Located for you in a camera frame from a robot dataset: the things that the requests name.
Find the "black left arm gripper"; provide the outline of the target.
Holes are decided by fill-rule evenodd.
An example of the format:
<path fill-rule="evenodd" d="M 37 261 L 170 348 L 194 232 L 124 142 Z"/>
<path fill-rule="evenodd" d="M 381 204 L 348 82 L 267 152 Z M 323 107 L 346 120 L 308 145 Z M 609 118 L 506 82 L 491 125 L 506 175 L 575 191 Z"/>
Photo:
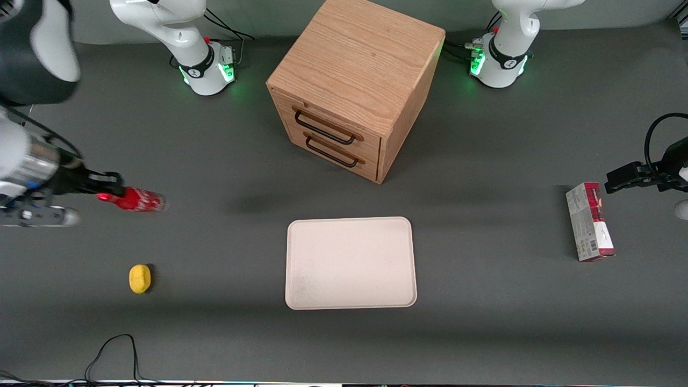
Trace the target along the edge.
<path fill-rule="evenodd" d="M 687 192 L 687 137 L 666 149 L 658 162 L 652 162 L 659 192 L 678 190 Z M 654 177 L 646 164 L 634 161 L 607 173 L 605 191 L 611 195 L 632 187 L 652 187 Z"/>

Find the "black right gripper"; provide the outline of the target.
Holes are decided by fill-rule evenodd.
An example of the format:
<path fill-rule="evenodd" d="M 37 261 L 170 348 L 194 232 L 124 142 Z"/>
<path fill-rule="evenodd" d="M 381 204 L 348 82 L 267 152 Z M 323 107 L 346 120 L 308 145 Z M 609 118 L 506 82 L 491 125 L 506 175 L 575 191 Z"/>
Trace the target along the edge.
<path fill-rule="evenodd" d="M 75 154 L 60 153 L 58 169 L 47 182 L 47 188 L 53 195 L 92 194 L 94 191 L 96 195 L 123 197 L 126 194 L 123 184 L 119 173 L 90 171 Z"/>

